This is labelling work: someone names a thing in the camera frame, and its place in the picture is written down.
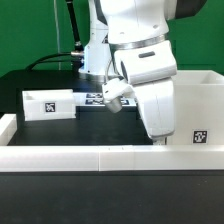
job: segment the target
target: white box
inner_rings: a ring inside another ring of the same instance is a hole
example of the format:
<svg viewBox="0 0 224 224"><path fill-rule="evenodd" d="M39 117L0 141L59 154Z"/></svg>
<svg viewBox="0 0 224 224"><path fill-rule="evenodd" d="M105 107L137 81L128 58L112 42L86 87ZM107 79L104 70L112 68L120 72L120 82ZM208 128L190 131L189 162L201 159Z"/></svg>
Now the white box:
<svg viewBox="0 0 224 224"><path fill-rule="evenodd" d="M168 145L224 145L224 77L214 71L173 76L176 130Z"/></svg>
<svg viewBox="0 0 224 224"><path fill-rule="evenodd" d="M76 105L73 91L23 91L25 121L75 118Z"/></svg>

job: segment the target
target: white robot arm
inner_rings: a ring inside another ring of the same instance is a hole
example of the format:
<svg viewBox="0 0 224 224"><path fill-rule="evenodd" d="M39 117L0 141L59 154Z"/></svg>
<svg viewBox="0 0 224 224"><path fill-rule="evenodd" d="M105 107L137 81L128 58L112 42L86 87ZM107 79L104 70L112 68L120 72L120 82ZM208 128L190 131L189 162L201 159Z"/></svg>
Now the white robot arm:
<svg viewBox="0 0 224 224"><path fill-rule="evenodd" d="M166 20L194 15L206 0L95 0L108 25L115 79L103 84L104 102L112 112L121 95L135 96L148 136L154 141L175 130L171 76L177 66L167 40Z"/></svg>

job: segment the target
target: white border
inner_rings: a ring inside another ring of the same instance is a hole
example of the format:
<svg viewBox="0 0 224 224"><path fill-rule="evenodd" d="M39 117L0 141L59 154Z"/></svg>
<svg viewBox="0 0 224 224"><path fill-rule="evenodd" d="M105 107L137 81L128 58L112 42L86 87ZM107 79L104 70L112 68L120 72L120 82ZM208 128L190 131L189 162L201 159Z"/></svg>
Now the white border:
<svg viewBox="0 0 224 224"><path fill-rule="evenodd" d="M0 172L224 169L222 145L6 146L16 129L16 115L4 115Z"/></svg>

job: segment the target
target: black cable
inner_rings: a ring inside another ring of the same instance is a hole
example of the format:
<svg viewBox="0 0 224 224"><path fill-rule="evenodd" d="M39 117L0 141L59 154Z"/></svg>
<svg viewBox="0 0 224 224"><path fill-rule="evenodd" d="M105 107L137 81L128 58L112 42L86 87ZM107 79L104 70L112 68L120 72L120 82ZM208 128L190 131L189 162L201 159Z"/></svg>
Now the black cable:
<svg viewBox="0 0 224 224"><path fill-rule="evenodd" d="M79 30L78 30L78 25L75 17L75 11L73 7L73 0L65 0L67 3L68 7L68 12L70 15L70 21L72 25L72 32L73 32L73 37L74 37L74 43L75 43L75 50L77 51L83 51L83 46L81 44L80 36L79 36Z"/></svg>
<svg viewBox="0 0 224 224"><path fill-rule="evenodd" d="M51 61L39 61L36 64L32 64L32 66L30 66L29 68L27 68L27 70L31 71L36 65L38 64L44 64L44 63L59 63L59 62L76 62L76 61L80 61L80 60L51 60Z"/></svg>
<svg viewBox="0 0 224 224"><path fill-rule="evenodd" d="M32 70L32 68L33 68L34 66L36 66L36 64L42 63L42 62L44 62L44 61L47 60L47 59L50 59L50 58L57 58L57 57L64 57L64 56L71 56L71 53L70 53L70 52L57 53L57 54L51 54L51 55L42 57L42 58L36 60L35 62L33 62L32 64L28 65L28 66L26 67L26 70Z"/></svg>

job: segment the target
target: black table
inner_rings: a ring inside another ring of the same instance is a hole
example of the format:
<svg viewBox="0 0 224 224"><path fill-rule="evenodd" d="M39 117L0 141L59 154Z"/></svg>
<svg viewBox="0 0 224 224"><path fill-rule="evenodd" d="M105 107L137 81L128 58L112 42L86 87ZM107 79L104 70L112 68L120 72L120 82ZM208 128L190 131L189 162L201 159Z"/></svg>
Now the black table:
<svg viewBox="0 0 224 224"><path fill-rule="evenodd" d="M13 71L0 79L0 112L18 114L11 145L148 143L135 108L116 115L79 108L75 122L24 122L21 90L64 88L101 91L69 71ZM1 224L222 224L224 171L0 173L0 208Z"/></svg>
<svg viewBox="0 0 224 224"><path fill-rule="evenodd" d="M147 137L137 108L113 114L105 107L77 107L77 119L24 121L22 90L73 89L102 92L98 82L71 71L12 71L0 79L0 112L16 113L18 130L9 145L145 145Z"/></svg>

